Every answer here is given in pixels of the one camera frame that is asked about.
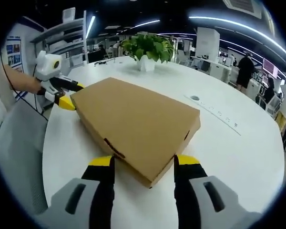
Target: table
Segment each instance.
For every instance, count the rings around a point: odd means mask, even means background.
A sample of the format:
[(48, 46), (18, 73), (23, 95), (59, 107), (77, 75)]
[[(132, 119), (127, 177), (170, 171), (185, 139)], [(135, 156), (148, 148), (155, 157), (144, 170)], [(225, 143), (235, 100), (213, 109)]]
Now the table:
[[(179, 64), (156, 64), (152, 73), (136, 69), (130, 57), (107, 64), (90, 63), (72, 69), (69, 77), (90, 85), (115, 77), (156, 91), (201, 110), (201, 128), (184, 154), (197, 157), (208, 175), (215, 175), (238, 194), (248, 211), (263, 212), (279, 191), (284, 152), (275, 121), (255, 102), (224, 82)], [(185, 95), (195, 94), (210, 109), (220, 109), (238, 123), (238, 132)], [(44, 141), (42, 172), (48, 205), (72, 178), (80, 178), (88, 163), (104, 156), (76, 112), (54, 105)], [(112, 228), (178, 228), (174, 199), (174, 168), (147, 189), (121, 169), (116, 171)]]

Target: brown cardboard box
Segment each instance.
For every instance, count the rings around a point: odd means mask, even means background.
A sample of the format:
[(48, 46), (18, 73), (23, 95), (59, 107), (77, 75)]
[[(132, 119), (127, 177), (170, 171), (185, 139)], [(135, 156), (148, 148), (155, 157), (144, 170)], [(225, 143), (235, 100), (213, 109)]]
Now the brown cardboard box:
[(71, 96), (82, 122), (108, 154), (151, 187), (200, 127), (200, 111), (114, 78)]

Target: white pillar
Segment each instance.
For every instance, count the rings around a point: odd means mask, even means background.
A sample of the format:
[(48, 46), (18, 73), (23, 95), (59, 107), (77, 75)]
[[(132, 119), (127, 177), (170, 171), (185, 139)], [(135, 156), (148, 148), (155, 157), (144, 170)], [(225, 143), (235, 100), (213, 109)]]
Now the white pillar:
[(208, 55), (216, 62), (219, 50), (220, 34), (213, 29), (198, 27), (195, 56)]
[(184, 39), (184, 51), (185, 52), (190, 51), (190, 41), (186, 39)]

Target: white shelf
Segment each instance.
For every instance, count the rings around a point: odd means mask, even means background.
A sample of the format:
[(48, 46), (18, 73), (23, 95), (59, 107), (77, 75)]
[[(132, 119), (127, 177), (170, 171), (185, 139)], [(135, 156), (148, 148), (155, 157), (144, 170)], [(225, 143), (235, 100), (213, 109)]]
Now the white shelf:
[(68, 33), (68, 34), (60, 36), (60, 37), (55, 37), (53, 39), (46, 39), (46, 44), (50, 45), (50, 44), (54, 44), (56, 42), (59, 42), (59, 41), (65, 40), (65, 39), (70, 39), (72, 37), (82, 36), (82, 35), (83, 35), (82, 30), (79, 30), (79, 31)]
[(38, 43), (38, 42), (45, 40), (46, 38), (48, 38), (50, 36), (53, 36), (57, 33), (62, 32), (62, 31), (74, 29), (76, 27), (82, 27), (83, 21), (84, 21), (83, 18), (79, 18), (79, 19), (75, 19), (73, 21), (69, 21), (69, 22), (54, 26), (54, 27), (46, 30), (45, 32), (42, 32), (41, 34), (39, 34), (37, 37), (35, 37), (33, 40), (31, 40), (31, 42), (32, 43)]
[(77, 48), (80, 48), (83, 46), (84, 46), (84, 41), (71, 42), (71, 43), (68, 43), (64, 46), (61, 46), (61, 47), (59, 47), (53, 51), (50, 51), (49, 53), (50, 54), (62, 54), (64, 52), (68, 52), (70, 50), (77, 49)]

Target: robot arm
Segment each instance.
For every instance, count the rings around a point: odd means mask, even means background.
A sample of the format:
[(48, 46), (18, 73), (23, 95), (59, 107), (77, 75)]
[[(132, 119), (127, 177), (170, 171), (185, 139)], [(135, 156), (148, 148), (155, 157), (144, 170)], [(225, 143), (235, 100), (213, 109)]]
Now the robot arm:
[(194, 157), (175, 156), (174, 178), (179, 229), (246, 229), (260, 218), (260, 213), (247, 212), (225, 183), (208, 176)]
[(114, 200), (114, 158), (95, 158), (82, 178), (74, 178), (35, 216), (42, 228), (109, 229)]
[(41, 81), (42, 91), (39, 94), (66, 110), (75, 110), (65, 90), (79, 91), (83, 88), (77, 81), (65, 77), (61, 73), (62, 57), (40, 51), (36, 59), (36, 78)]

